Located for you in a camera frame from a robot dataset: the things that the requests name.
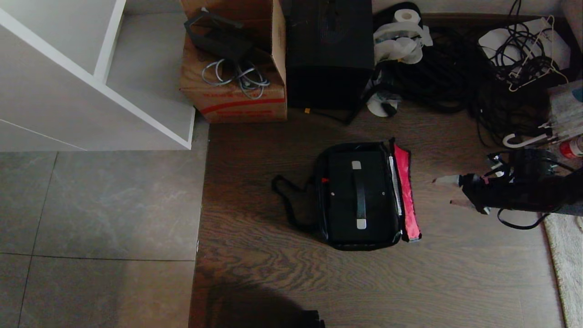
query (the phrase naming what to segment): red strap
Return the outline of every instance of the red strap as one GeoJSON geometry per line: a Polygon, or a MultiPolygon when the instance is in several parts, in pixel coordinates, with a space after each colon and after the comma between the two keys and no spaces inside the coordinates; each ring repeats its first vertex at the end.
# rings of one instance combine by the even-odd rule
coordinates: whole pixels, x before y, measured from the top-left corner
{"type": "Polygon", "coordinates": [[[416,241],[421,238],[421,230],[415,217],[415,206],[413,206],[413,194],[411,191],[411,181],[409,179],[409,152],[400,149],[395,145],[395,158],[399,170],[399,180],[401,181],[401,192],[403,207],[405,208],[405,232],[409,241],[416,241]]]}

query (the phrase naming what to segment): black box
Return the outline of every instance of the black box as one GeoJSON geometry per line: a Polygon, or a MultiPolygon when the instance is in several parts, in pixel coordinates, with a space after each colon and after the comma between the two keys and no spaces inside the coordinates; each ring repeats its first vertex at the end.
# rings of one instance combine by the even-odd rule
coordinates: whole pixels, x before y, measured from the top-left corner
{"type": "Polygon", "coordinates": [[[287,23],[292,107],[355,110],[374,70],[371,0],[294,0],[287,23]]]}

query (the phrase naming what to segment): wooden floor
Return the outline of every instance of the wooden floor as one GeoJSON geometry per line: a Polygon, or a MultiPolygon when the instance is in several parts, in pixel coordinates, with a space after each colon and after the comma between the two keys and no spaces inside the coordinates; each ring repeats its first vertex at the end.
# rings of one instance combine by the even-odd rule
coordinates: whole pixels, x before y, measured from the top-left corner
{"type": "MultiPolygon", "coordinates": [[[[286,123],[212,125],[191,327],[287,327],[299,309],[332,328],[562,327],[542,228],[507,228],[449,205],[459,189],[431,184],[486,172],[488,152],[465,112],[411,103],[389,119],[363,110],[349,127],[299,110],[286,123]],[[274,175],[302,184],[326,147],[391,137],[413,154],[420,242],[341,252],[288,226],[274,175]]],[[[293,198],[300,217],[307,200],[293,198]]]]}

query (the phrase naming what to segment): shelf board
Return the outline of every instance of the shelf board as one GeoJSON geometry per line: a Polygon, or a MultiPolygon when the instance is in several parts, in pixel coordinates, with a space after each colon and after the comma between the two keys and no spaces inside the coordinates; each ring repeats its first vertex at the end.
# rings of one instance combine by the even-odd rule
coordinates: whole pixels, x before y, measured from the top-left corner
{"type": "Polygon", "coordinates": [[[94,151],[191,149],[2,9],[0,40],[0,117],[14,127],[94,151]]]}
{"type": "Polygon", "coordinates": [[[96,79],[102,81],[103,83],[107,82],[107,76],[111,68],[111,61],[113,60],[115,45],[117,44],[117,38],[120,36],[125,1],[126,0],[116,0],[115,2],[109,25],[107,26],[106,35],[103,38],[103,44],[101,45],[99,57],[97,58],[95,71],[93,72],[93,76],[95,76],[96,79]]]}
{"type": "Polygon", "coordinates": [[[0,0],[0,9],[93,74],[119,2],[125,0],[0,0]]]}
{"type": "Polygon", "coordinates": [[[189,143],[194,108],[178,90],[183,13],[126,15],[107,86],[189,143]]]}

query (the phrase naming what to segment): gray floor tile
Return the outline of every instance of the gray floor tile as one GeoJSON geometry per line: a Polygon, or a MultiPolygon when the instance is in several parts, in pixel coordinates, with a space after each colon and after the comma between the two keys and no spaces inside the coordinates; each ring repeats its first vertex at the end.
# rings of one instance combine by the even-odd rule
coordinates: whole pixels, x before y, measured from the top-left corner
{"type": "Polygon", "coordinates": [[[0,252],[32,252],[56,155],[0,153],[0,252]]]}
{"type": "Polygon", "coordinates": [[[60,153],[34,254],[194,260],[199,151],[60,153]]]}
{"type": "Polygon", "coordinates": [[[194,262],[33,259],[20,328],[188,327],[194,262]]]}
{"type": "Polygon", "coordinates": [[[0,254],[0,326],[17,328],[30,256],[0,254]]]}

